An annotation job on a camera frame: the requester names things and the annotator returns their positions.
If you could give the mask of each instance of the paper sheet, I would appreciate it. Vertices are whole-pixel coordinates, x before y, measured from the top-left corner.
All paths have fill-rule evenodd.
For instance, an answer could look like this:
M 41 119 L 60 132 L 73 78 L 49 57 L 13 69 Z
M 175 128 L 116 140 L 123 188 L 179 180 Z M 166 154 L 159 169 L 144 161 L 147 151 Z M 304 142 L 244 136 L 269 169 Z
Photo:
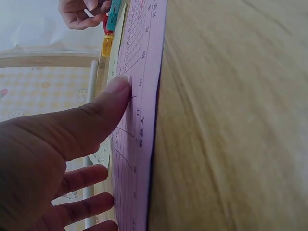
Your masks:
M 111 136 L 120 231 L 146 231 L 156 97 L 167 0 L 131 0 L 117 75 L 129 77 L 132 99 Z
M 117 59 L 122 38 L 125 12 L 126 12 L 126 3 L 123 5 L 122 11 L 119 14 L 114 31 L 114 39 L 112 42 L 111 53 L 109 58 L 108 82 L 116 75 Z M 89 158 L 92 161 L 92 163 L 102 164 L 108 169 L 110 152 L 111 152 L 110 138 L 107 137 L 107 139 L 100 145 L 100 149 L 98 150 L 98 152 L 90 155 Z
M 115 27 L 115 37 L 112 42 L 110 58 L 109 58 L 109 66 L 108 66 L 108 82 L 116 77 L 116 67 L 117 67 L 117 59 L 119 56 L 119 48 L 122 39 L 122 31 L 123 31 L 123 24 L 125 19 L 125 12 L 126 12 L 126 3 L 123 6 L 122 13 L 118 17 L 116 27 Z

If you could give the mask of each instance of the yellow object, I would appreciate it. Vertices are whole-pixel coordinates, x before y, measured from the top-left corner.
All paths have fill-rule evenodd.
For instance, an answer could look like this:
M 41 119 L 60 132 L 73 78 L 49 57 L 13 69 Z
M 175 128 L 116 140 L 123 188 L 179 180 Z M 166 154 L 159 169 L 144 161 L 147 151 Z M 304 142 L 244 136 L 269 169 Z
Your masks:
M 113 35 L 105 35 L 103 47 L 102 47 L 102 56 L 103 57 L 109 57 L 110 56 L 113 39 L 114 39 Z

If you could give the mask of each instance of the hand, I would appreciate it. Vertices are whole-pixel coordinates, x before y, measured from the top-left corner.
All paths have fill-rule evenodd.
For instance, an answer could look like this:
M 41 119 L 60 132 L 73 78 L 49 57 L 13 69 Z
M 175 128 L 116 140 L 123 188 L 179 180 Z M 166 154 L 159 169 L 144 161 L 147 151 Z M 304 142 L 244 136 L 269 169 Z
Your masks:
M 64 231 L 66 225 L 113 206 L 108 193 L 56 206 L 51 201 L 106 179 L 103 166 L 65 173 L 65 162 L 97 151 L 130 98 L 129 83 L 117 77 L 92 103 L 0 123 L 0 230 Z M 90 230 L 113 231 L 117 225 L 107 221 Z
M 74 30 L 96 27 L 110 6 L 109 0 L 59 0 L 59 12 L 68 28 Z M 94 17 L 89 17 L 84 12 L 86 8 Z

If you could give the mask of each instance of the yellow patterned fabric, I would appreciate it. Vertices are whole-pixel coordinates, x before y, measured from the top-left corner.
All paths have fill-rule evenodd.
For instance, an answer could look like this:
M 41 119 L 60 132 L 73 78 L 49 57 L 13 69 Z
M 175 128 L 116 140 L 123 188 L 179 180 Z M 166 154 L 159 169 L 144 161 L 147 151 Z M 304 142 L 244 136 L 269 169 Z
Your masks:
M 0 121 L 61 111 L 85 103 L 89 68 L 0 69 Z

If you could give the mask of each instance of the wooden surface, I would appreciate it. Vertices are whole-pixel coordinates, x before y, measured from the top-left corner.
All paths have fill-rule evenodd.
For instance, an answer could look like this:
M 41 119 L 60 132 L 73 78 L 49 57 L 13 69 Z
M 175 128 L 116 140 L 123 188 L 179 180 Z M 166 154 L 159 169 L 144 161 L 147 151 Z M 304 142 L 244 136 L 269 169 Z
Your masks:
M 308 230 L 308 1 L 169 0 L 149 231 Z
M 13 54 L 0 57 L 0 68 L 25 66 L 91 67 L 93 60 L 99 60 L 97 55 L 75 53 Z

